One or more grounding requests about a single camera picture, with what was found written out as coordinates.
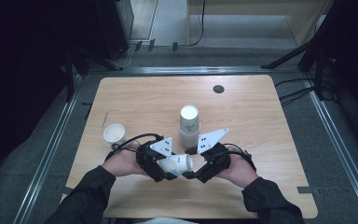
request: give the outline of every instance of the table top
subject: table top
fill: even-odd
[[[224,92],[216,93],[220,85]],[[112,123],[126,128],[127,139],[142,133],[173,138],[172,151],[183,154],[179,142],[180,110],[195,105],[200,133],[229,128],[221,143],[231,143],[253,155],[257,173],[278,184],[284,197],[300,207],[305,218],[317,216],[303,167],[269,76],[108,77],[101,81],[67,181],[74,188],[83,175],[103,163],[110,144],[103,130]],[[153,138],[140,139],[141,144]],[[194,171],[203,164],[192,156]],[[206,184],[180,176],[154,182],[143,175],[119,177],[112,188],[105,217],[253,218],[243,205],[242,189],[221,179]]]

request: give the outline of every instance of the gray floor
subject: gray floor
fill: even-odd
[[[79,89],[74,110],[53,156],[46,179],[38,192],[34,207],[26,218],[27,223],[41,223],[57,208],[62,196],[61,189],[66,183],[81,134],[87,122],[85,117],[90,106],[83,103],[92,103],[102,78],[153,75],[177,76],[178,74],[173,73],[172,69],[170,70],[170,67],[173,66],[243,66],[242,69],[248,72],[244,72],[242,75],[270,74],[275,83],[302,77],[295,67],[300,57],[289,61],[275,71],[259,69],[260,64],[272,62],[296,47],[291,44],[279,44],[272,40],[267,48],[268,44],[263,44],[264,41],[275,39],[274,37],[281,38],[282,34],[287,31],[285,29],[281,30],[280,28],[278,33],[266,33],[264,30],[255,31],[255,39],[260,38],[261,35],[258,34],[264,34],[266,37],[258,40],[259,45],[249,40],[247,48],[224,48],[223,45],[220,45],[225,42],[224,38],[222,38],[223,42],[220,42],[220,44],[216,42],[215,45],[207,46],[207,48],[180,47],[177,51],[172,51],[170,47],[160,47],[154,48],[150,52],[147,47],[136,52],[131,49],[129,51],[131,60],[128,55],[124,55],[116,61],[116,63],[128,65],[121,72],[109,72],[98,64],[94,64],[92,72],[85,77],[83,86]],[[159,28],[155,24],[152,36],[158,36],[158,30]],[[161,36],[156,38],[156,42],[159,45],[165,45],[163,41],[166,41],[167,45],[170,46],[173,41],[183,41],[175,32],[169,34],[172,36]],[[207,36],[207,43],[210,42],[210,38]],[[153,67],[164,67],[165,70],[162,69],[162,71],[165,72],[156,74],[157,70]],[[304,87],[303,82],[288,83],[278,87],[277,92],[282,96]],[[20,147],[16,148],[3,163],[0,170],[0,223],[12,223],[16,218],[22,199],[65,107],[65,94],[66,92],[63,91],[57,97],[49,111],[39,122],[33,135]],[[337,103],[325,102],[325,105],[329,109],[342,139],[358,167],[358,145],[351,125]],[[358,223],[358,197],[310,97],[307,95],[294,101],[285,106],[283,110],[319,210],[318,216],[315,219],[307,219],[306,223]]]

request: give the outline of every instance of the person's left hand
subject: person's left hand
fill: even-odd
[[[132,143],[128,149],[136,151],[138,146],[137,143]],[[116,177],[125,175],[147,175],[136,162],[136,152],[133,151],[126,149],[120,150],[101,166]]]

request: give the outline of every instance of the white object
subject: white object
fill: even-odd
[[[158,165],[166,173],[171,173],[176,176],[193,170],[193,160],[188,154],[171,155],[167,159],[159,160]]]
[[[199,110],[193,105],[182,107],[180,111],[180,130],[185,134],[193,134],[199,129]]]
[[[150,145],[150,148],[165,157],[170,157],[172,155],[172,138],[169,137],[156,142]]]
[[[196,147],[197,143],[199,142],[199,135],[200,135],[200,126],[199,129],[192,134],[184,133],[179,128],[180,143],[182,144],[182,146],[186,148]]]
[[[122,144],[126,141],[126,129],[119,123],[114,123],[105,129],[103,138],[111,144]]]
[[[197,153],[202,153],[213,148],[223,136],[228,132],[228,128],[217,130],[211,133],[205,133],[199,136]]]

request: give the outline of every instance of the person's right hand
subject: person's right hand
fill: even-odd
[[[216,177],[224,178],[233,184],[246,188],[254,182],[258,175],[252,166],[240,155],[230,155],[231,164],[228,169],[220,172]]]

